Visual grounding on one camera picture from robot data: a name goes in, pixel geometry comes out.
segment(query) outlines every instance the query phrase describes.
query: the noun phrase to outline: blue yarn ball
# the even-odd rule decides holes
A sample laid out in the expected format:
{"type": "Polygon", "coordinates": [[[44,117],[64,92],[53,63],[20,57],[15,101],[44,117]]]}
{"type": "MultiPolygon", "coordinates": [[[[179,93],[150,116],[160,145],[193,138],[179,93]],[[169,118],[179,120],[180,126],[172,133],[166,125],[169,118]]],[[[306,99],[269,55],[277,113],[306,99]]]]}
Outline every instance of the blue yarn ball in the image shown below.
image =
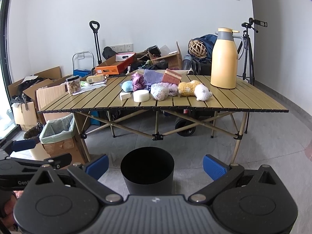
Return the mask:
{"type": "Polygon", "coordinates": [[[121,89],[124,92],[131,92],[133,90],[132,81],[125,81],[121,84],[121,89]]]}

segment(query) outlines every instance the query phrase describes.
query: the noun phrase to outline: black trash can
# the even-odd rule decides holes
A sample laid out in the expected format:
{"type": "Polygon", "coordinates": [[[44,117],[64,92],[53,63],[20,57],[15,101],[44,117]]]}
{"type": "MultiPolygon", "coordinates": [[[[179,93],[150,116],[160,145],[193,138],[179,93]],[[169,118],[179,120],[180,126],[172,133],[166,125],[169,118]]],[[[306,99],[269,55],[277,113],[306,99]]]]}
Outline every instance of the black trash can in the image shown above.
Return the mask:
{"type": "Polygon", "coordinates": [[[170,195],[174,159],[170,153],[161,148],[138,148],[122,159],[121,173],[130,194],[170,195]]]}

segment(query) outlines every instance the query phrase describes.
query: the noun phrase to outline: white foam block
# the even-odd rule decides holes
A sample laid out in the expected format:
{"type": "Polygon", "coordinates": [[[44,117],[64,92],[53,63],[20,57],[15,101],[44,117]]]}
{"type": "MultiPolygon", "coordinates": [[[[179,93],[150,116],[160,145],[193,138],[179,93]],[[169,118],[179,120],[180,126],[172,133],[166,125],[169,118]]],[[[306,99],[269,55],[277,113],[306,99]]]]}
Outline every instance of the white foam block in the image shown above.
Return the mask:
{"type": "Polygon", "coordinates": [[[133,92],[134,102],[146,102],[149,100],[149,91],[148,90],[137,90],[133,92]]]}
{"type": "Polygon", "coordinates": [[[119,96],[120,96],[120,100],[125,100],[125,99],[131,97],[131,93],[130,92],[120,92],[119,96]]]}

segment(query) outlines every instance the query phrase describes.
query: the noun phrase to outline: yellow yarn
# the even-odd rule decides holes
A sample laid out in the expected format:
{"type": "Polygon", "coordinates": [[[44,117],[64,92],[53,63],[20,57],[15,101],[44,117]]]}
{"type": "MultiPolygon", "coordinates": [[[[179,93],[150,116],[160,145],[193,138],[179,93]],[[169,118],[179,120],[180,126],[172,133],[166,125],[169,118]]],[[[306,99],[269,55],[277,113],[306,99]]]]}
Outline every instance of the yellow yarn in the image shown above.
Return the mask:
{"type": "Polygon", "coordinates": [[[202,83],[197,80],[193,80],[189,83],[182,82],[179,83],[177,90],[181,96],[194,96],[195,87],[199,84],[202,83]]]}

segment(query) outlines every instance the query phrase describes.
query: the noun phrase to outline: black jar lid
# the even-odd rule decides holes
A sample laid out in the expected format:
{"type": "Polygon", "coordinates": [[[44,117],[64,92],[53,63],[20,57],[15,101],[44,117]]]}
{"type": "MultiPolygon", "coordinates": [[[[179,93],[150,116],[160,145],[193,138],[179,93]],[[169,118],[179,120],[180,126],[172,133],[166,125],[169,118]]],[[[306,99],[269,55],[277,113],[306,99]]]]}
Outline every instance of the black jar lid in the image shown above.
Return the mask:
{"type": "Polygon", "coordinates": [[[76,79],[79,79],[79,76],[71,76],[71,77],[69,77],[69,78],[66,78],[66,82],[70,82],[70,81],[74,81],[74,80],[76,80],[76,79]]]}

